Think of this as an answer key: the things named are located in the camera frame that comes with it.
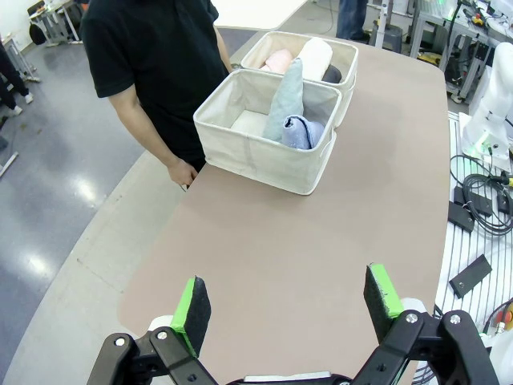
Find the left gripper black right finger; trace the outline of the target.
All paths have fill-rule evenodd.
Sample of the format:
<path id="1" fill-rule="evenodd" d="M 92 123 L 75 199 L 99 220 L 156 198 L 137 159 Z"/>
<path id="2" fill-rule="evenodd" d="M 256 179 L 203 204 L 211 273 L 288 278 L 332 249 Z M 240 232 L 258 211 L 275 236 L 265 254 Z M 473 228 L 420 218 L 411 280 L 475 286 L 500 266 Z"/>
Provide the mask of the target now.
<path id="1" fill-rule="evenodd" d="M 384 265 L 366 267 L 363 296 L 378 347 L 353 384 L 397 384 L 412 361 L 424 362 L 440 384 L 497 384 L 489 353 L 471 316 L 441 318 L 405 309 Z"/>

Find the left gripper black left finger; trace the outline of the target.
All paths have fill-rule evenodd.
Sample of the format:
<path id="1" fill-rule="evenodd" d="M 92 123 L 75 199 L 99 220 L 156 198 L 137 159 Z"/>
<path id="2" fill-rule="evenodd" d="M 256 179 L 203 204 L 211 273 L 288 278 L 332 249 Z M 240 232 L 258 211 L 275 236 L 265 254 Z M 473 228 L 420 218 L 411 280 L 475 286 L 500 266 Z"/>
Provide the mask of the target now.
<path id="1" fill-rule="evenodd" d="M 168 326 L 158 326 L 135 339 L 107 336 L 87 382 L 150 384 L 169 378 L 174 384 L 215 384 L 199 360 L 212 309 L 204 280 L 190 278 Z"/>

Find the person's right hand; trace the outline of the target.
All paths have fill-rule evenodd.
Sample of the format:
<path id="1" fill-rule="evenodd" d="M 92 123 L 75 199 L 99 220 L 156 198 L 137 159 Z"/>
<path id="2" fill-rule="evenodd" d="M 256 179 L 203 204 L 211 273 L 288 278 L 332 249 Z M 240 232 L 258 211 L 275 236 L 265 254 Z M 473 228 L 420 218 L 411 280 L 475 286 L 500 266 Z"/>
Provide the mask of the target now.
<path id="1" fill-rule="evenodd" d="M 187 191 L 198 176 L 198 172 L 189 163 L 177 158 L 170 166 L 168 173 L 172 181 Z"/>

